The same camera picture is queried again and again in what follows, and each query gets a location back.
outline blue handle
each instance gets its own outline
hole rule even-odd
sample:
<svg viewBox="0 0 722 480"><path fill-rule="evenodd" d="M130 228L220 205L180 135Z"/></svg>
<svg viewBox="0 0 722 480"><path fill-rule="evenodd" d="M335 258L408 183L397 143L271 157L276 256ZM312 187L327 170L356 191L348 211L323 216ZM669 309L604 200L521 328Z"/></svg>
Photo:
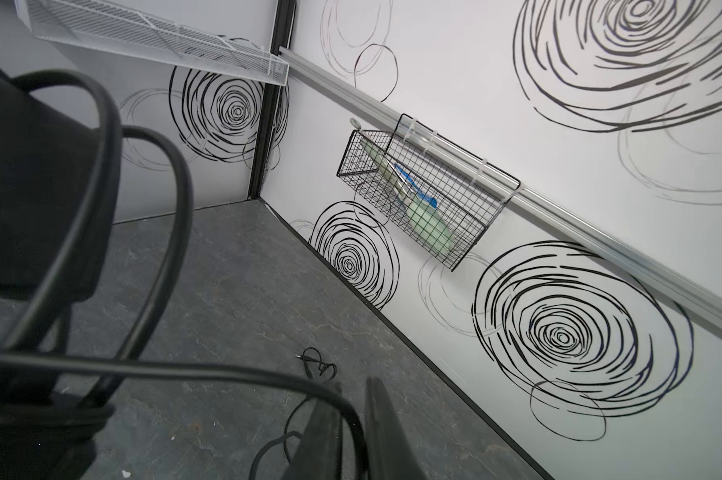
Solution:
<svg viewBox="0 0 722 480"><path fill-rule="evenodd" d="M428 197L427 195L425 195L425 194L423 193L423 191L422 191L419 187L417 187L417 184L414 183L414 180L412 180L412 178L409 176L409 174L407 174L407 173L403 170L403 168L401 168L401 167L399 167L398 165L396 165L396 166L395 166L395 169L398 170L399 173L401 173L401 174L404 176L404 178L406 178L406 180L407 180L409 183L412 184L412 186L414 187L414 189L417 190L417 195L418 195L420 198L422 198L424 201L428 202L428 203L430 204L430 206L432 206L433 208L438 208L439 202L437 202L437 201L435 200L435 198L433 198L433 197Z"/></svg>

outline white mesh basket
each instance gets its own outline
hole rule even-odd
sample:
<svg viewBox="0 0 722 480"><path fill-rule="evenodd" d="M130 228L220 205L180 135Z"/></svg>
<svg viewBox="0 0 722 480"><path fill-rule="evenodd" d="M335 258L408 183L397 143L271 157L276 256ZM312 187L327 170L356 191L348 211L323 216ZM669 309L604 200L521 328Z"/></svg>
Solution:
<svg viewBox="0 0 722 480"><path fill-rule="evenodd" d="M289 64L248 42L230 40L102 0L15 0L17 14L43 40L285 85Z"/></svg>

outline black wire basket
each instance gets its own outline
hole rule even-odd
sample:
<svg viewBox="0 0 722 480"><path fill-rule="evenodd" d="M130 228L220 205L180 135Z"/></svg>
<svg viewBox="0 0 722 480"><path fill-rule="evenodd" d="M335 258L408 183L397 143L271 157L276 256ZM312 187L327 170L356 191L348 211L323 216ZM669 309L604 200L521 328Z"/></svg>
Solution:
<svg viewBox="0 0 722 480"><path fill-rule="evenodd" d="M431 142L472 156L508 178L501 197L475 184L429 153ZM404 114L394 132L355 130L337 177L398 225L442 264L454 270L508 203L521 182Z"/></svg>

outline black baseboard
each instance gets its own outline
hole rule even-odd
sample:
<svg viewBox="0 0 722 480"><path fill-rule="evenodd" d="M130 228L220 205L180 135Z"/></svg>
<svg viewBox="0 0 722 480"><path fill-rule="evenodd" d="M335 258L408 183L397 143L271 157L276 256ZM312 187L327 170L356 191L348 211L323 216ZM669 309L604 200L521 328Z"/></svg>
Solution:
<svg viewBox="0 0 722 480"><path fill-rule="evenodd" d="M366 299L366 297L364 297L364 295L362 295L362 294L361 294L360 292L358 292L355 288L353 288L353 285L351 285L350 282L348 282L348 281L345 279L344 276L340 275L339 272L337 271L337 269L335 269L335 268L332 266L332 264L330 264L330 263L327 261L327 259L325 259L323 256L321 256L321 255L318 253L318 251L317 251L315 248L313 248L313 246L310 245L307 240L305 240L305 239L303 238L302 235L298 234L297 231L294 230L291 225L289 225L289 222L287 222L286 220L284 220L283 217L280 216L280 215L278 214L278 212L276 212L270 205L268 205L265 200L263 200L262 198L260 198L259 200L268 208L268 210L270 210L271 212L273 212L273 215L275 215L276 218L277 218L278 220L280 220L280 222L281 222L286 228L288 228L290 232L292 232L292 235L296 236L296 237L299 239L299 241L301 241L301 242L303 243L303 245L305 245L311 252L313 252L313 255L315 255L316 258L318 258L319 260L321 260L321 262L323 262L323 264L326 265L327 268L329 268L329 270L332 271L332 273L339 279L339 281L341 281L346 287L348 287L348 289L349 289L351 292L353 292L353 293L359 298L359 300L361 300L362 302L364 302L364 304L365 304L372 312L374 312L375 315L377 315L377 318L379 318L383 323L385 323L385 325L386 325L389 329L391 329L391 331L393 331L393 333L396 334L396 336L397 336L398 338L400 338L401 341L404 342L404 344L405 344L407 347L409 347L409 349L412 350L412 351L414 352L414 354L419 357L420 360L422 360L431 370L433 370L433 372L434 372L437 376L439 376L439 378L442 379L443 382L444 382L450 389L452 389L452 391L453 391L454 393L456 393L459 398L462 398L462 401L465 402L465 403L471 408L471 410L473 410L473 412L475 412L476 415L478 415L479 417L481 417L481 420L483 420L484 422L486 422L486 424L489 425L489 427L491 427L492 430L494 430L495 432L497 432L497 435L499 435L503 440L505 440L505 443L507 443L507 444L510 446L510 448L513 448L513 450L515 450L516 453L518 453L519 456L520 456L521 458L523 458L523 459L529 464L530 467L534 468L535 471L537 471L537 473L539 473L540 476L541 476L542 478L544 478L545 480L554 480L553 477L552 477L542 466L540 466L539 463L537 463L537 462L535 461L535 459L532 458L532 457L529 455L529 453L526 452L526 450L524 450L523 448L521 448L520 445L519 445L518 443L516 443L516 442L513 440L513 438L511 438L510 435L508 435L508 434L505 432L505 430L503 430L499 425L497 425L497 423L496 423L494 420L491 419L490 416L486 415L486 412L484 412L483 410L481 410L481 408L480 408L478 405L476 405L475 402L473 402L473 401L470 399L470 397L468 397L468 396L465 394L465 392L463 392L462 389L460 389L460 388L452 381L452 379L450 379L448 376L446 376L446 374L445 374L444 372L442 372L441 369L440 369L435 363L433 363L419 348L417 348L417 346L415 346L415 344L412 343L412 341L409 340L409 338L407 338L406 335L404 335L404 334L401 332L401 330L399 330L398 328L396 328L395 325L394 325L390 320L388 320L388 318L385 317L385 315L383 315L382 312L380 312L379 310L377 310L377 309L375 308L375 306L372 305L372 303L369 302L369 301Z"/></svg>

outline basket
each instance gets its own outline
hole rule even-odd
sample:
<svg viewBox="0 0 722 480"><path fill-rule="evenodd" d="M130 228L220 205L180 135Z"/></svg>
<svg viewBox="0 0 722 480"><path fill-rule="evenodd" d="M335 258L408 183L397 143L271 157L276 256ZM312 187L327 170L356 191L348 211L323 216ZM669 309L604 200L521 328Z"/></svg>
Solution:
<svg viewBox="0 0 722 480"><path fill-rule="evenodd" d="M276 85L289 64L241 40L176 24L102 0L15 0L33 35L103 52Z"/></svg>
<svg viewBox="0 0 722 480"><path fill-rule="evenodd" d="M355 130L337 177L454 270L521 187L521 182L470 154L485 165L484 170L498 170L515 183L509 186L511 193L505 197L482 189L475 179L437 160L427 146L410 141L409 133L415 123L410 116L402 115L394 132ZM410 126L406 133L402 128L405 124ZM467 151L425 125L417 125L440 141Z"/></svg>

